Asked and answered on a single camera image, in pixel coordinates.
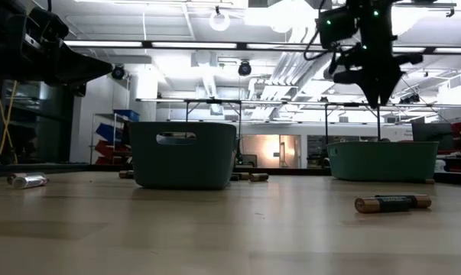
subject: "aa battery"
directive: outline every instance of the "aa battery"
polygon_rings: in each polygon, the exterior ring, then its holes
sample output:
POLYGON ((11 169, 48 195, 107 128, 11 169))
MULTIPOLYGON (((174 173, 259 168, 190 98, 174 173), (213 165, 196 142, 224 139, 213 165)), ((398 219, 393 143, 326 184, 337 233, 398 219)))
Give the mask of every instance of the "aa battery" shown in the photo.
POLYGON ((360 213, 405 212, 411 208, 411 200, 406 197, 388 196, 358 198, 354 202, 360 213))
POLYGON ((48 179, 42 175, 36 176, 17 176, 13 179, 12 185, 15 189, 27 189, 43 186, 48 183, 48 179))
POLYGON ((135 178, 135 175, 133 174, 133 170, 120 171, 118 176, 120 177, 120 179, 134 179, 135 178))
POLYGON ((432 205, 432 201, 428 195, 376 195, 375 198, 383 198, 383 197, 401 197, 406 198, 411 201, 410 206, 412 209, 426 209, 432 205))
POLYGON ((42 173, 42 172, 36 172, 36 173, 13 173, 13 174, 8 176, 8 183, 12 184, 13 180, 15 178, 19 177, 19 176, 42 176, 44 178, 47 178, 45 173, 42 173))
POLYGON ((237 173, 240 177, 240 180, 248 180, 248 178, 251 176, 249 173, 237 173))
POLYGON ((264 182, 269 179, 269 175, 266 173, 260 173, 260 174, 250 174, 248 180, 252 182, 264 182))

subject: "green plastic basket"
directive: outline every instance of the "green plastic basket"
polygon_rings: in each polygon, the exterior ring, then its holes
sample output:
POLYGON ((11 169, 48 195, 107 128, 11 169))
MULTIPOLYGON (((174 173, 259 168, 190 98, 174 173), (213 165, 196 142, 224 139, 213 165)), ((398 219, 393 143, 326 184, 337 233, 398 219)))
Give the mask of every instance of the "green plastic basket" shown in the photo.
POLYGON ((437 142, 342 142, 327 150, 341 180, 425 182, 433 179, 437 142))
POLYGON ((232 175, 236 135, 234 125, 222 123, 132 122, 135 182, 150 189, 223 189, 232 175))

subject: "black equipment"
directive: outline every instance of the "black equipment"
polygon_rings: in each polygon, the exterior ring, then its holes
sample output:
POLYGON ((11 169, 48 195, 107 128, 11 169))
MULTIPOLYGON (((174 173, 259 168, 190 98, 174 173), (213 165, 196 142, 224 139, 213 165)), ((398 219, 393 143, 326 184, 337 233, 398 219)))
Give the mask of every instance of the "black equipment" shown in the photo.
POLYGON ((111 76, 117 80, 124 79, 125 75, 125 66, 123 64, 116 64, 115 69, 111 72, 111 76))
POLYGON ((346 5, 320 12, 317 32, 304 52, 306 60, 315 60, 326 53, 333 53, 329 74, 340 84, 357 84, 365 93, 372 108, 386 105, 395 86, 404 74, 400 65, 424 61, 422 54, 393 56, 391 32, 391 6, 400 0, 346 0, 346 5), (361 43, 342 49, 339 42, 349 39, 359 31, 361 43), (320 43, 326 50, 315 57, 308 57, 308 49, 320 33, 320 43), (338 66, 345 69, 336 73, 338 66))
POLYGON ((251 64, 248 61, 244 60, 240 63, 239 66, 239 75, 240 76, 248 76, 252 72, 251 64))
POLYGON ((52 12, 26 15, 17 0, 0 0, 0 79, 79 86, 112 71, 112 65, 74 53, 63 39, 69 28, 52 12))
POLYGON ((449 123, 412 123, 414 141, 439 141, 438 150, 454 150, 453 129, 449 123))

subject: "white wall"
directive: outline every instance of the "white wall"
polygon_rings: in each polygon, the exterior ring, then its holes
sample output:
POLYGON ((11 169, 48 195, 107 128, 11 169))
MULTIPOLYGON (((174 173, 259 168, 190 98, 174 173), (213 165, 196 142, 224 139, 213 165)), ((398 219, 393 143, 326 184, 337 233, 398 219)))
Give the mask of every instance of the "white wall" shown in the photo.
POLYGON ((155 121, 155 102, 137 102, 138 76, 132 76, 130 82, 129 108, 140 115, 140 121, 155 121))
MULTIPOLYGON (((126 82, 118 82, 111 76, 103 76, 87 83, 86 97, 75 98, 72 121, 72 137, 70 142, 70 161, 89 162, 91 133, 97 128, 101 118, 96 118, 93 129, 93 114, 110 114, 113 109, 124 109, 129 106, 129 92, 126 82)), ((100 136, 94 135, 94 144, 100 136)), ((93 154, 93 163, 99 155, 93 154)))

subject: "wooden table surface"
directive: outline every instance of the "wooden table surface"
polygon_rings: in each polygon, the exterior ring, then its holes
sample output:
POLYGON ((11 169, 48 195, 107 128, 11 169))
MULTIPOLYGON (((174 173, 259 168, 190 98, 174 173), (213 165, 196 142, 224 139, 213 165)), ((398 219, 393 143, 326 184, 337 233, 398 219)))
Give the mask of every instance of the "wooden table surface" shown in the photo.
POLYGON ((0 274, 461 274, 461 186, 271 176, 223 191, 139 189, 117 173, 0 179, 0 274), (363 215, 357 196, 427 194, 363 215))

